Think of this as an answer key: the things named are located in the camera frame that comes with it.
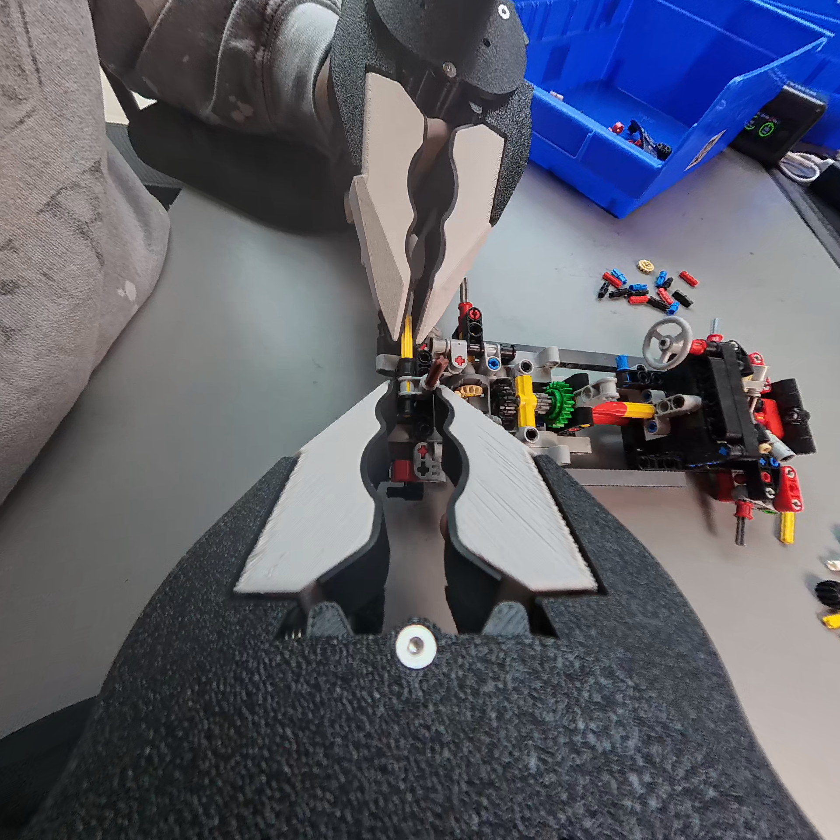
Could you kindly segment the blue plastic bin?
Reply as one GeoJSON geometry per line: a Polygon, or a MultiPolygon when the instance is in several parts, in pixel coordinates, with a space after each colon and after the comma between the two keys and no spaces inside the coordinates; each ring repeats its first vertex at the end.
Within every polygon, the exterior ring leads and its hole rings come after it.
{"type": "Polygon", "coordinates": [[[617,218],[729,144],[833,36],[750,1],[516,2],[533,85],[530,162],[617,218]],[[638,121],[667,161],[612,133],[638,121]]]}

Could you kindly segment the grey desk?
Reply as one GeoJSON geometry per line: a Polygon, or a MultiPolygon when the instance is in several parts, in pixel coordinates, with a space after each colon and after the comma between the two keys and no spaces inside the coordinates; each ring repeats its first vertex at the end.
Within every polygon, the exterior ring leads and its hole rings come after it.
{"type": "MultiPolygon", "coordinates": [[[[375,314],[352,234],[277,232],[185,191],[159,283],[2,508],[2,735],[95,695],[141,608],[279,458],[366,396],[375,314]]],[[[654,320],[594,298],[637,259],[699,279],[695,328],[793,376],[817,454],[798,458],[795,543],[699,489],[593,495],[705,624],[757,739],[838,838],[838,634],[813,585],[838,555],[838,267],[774,178],[723,152],[616,220],[530,166],[469,274],[496,340],[635,353],[654,320]]]]}

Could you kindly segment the person's left forearm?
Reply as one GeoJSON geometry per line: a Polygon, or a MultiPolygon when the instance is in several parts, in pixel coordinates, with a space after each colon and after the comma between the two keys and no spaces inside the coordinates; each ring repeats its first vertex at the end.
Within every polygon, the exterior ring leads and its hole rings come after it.
{"type": "Polygon", "coordinates": [[[92,1],[104,66],[128,89],[330,154],[327,77],[341,3],[92,1]]]}

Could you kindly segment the toy building-block car chassis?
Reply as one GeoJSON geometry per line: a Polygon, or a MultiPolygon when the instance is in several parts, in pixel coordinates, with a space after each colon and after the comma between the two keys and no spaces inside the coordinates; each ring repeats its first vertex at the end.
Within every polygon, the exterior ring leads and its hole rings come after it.
{"type": "Polygon", "coordinates": [[[804,510],[792,461],[816,445],[795,379],[771,381],[761,353],[726,339],[712,323],[695,338],[681,309],[646,332],[642,360],[624,354],[527,350],[486,338],[482,312],[459,290],[450,338],[415,339],[401,358],[383,316],[376,370],[397,388],[389,495],[420,500],[444,480],[441,437],[429,386],[444,385],[523,443],[531,455],[568,466],[591,452],[586,432],[616,427],[630,479],[666,473],[703,476],[712,498],[734,506],[735,543],[746,543],[756,511],[779,519],[777,539],[795,540],[804,510]]]}

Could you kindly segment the black power bank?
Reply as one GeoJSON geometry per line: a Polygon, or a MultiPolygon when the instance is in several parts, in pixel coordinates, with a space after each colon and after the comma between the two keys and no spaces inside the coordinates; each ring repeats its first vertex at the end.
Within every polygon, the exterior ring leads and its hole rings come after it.
{"type": "Polygon", "coordinates": [[[822,118],[826,98],[787,83],[733,138],[729,146],[765,167],[774,167],[822,118]]]}

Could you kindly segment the pile of small connector pins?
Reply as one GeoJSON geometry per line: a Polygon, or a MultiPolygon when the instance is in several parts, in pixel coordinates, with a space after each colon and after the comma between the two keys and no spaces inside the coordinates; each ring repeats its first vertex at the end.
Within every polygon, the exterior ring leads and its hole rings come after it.
{"type": "Polygon", "coordinates": [[[619,269],[605,271],[596,290],[598,301],[624,301],[635,308],[651,308],[668,315],[677,314],[680,309],[695,306],[693,297],[683,288],[697,288],[698,280],[682,271],[677,277],[661,270],[651,281],[632,282],[619,269]]]}

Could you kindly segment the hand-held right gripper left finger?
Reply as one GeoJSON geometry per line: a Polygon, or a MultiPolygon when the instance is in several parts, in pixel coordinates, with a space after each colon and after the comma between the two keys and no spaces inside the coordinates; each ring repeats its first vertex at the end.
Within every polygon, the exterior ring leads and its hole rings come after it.
{"type": "Polygon", "coordinates": [[[375,501],[362,457],[382,430],[382,383],[305,444],[236,582],[238,594],[301,594],[365,546],[375,501]]]}

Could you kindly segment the loose toy parts cluster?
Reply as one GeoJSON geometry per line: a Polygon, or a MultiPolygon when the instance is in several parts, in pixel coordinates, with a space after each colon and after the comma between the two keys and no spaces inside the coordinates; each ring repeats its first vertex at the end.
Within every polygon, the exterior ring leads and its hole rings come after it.
{"type": "Polygon", "coordinates": [[[635,119],[631,119],[627,124],[616,121],[609,130],[646,154],[654,156],[658,161],[667,161],[672,154],[672,148],[668,144],[655,141],[635,119]]]}

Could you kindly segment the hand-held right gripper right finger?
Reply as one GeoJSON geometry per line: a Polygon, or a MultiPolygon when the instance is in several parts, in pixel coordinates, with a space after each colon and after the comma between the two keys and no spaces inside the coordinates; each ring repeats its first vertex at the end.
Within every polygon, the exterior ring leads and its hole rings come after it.
{"type": "Polygon", "coordinates": [[[458,551],[532,594],[595,592],[593,572],[529,448],[449,388],[438,396],[461,464],[448,514],[458,551]]]}

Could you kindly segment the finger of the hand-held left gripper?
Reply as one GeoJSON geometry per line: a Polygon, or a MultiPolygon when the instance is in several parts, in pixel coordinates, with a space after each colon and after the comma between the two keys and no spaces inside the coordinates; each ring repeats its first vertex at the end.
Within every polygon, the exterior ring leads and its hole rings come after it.
{"type": "Polygon", "coordinates": [[[366,73],[361,170],[350,186],[350,209],[371,294],[393,340],[403,330],[412,278],[406,241],[415,207],[408,183],[426,122],[398,81],[366,73]]]}
{"type": "Polygon", "coordinates": [[[424,339],[445,313],[491,229],[504,139],[486,125],[456,129],[447,152],[454,196],[433,228],[426,290],[417,301],[415,338],[424,339]]]}

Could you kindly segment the person's grey sweater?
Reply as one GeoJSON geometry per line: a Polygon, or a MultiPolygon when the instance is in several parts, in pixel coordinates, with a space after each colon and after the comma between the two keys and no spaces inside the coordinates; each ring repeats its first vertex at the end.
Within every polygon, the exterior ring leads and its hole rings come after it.
{"type": "Polygon", "coordinates": [[[2,2],[1,499],[159,279],[169,218],[107,136],[85,2],[2,2]]]}

